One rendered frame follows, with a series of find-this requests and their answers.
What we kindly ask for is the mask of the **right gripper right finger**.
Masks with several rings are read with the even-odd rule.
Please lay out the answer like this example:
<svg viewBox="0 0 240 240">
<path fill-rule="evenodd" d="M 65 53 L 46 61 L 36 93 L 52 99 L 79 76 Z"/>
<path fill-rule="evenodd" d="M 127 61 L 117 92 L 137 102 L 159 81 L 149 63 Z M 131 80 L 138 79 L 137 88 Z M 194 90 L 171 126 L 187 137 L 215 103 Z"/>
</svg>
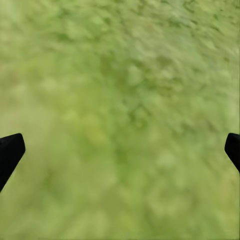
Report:
<svg viewBox="0 0 240 240">
<path fill-rule="evenodd" d="M 224 149 L 237 170 L 240 172 L 240 135 L 229 133 Z"/>
</svg>

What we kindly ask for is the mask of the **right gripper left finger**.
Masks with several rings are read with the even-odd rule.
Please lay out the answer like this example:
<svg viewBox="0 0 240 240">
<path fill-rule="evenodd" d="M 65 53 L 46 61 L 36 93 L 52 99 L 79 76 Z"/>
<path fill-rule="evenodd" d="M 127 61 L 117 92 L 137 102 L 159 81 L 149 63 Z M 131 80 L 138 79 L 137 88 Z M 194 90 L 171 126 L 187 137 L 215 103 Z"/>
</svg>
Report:
<svg viewBox="0 0 240 240">
<path fill-rule="evenodd" d="M 21 133 L 0 138 L 0 192 L 26 152 Z"/>
</svg>

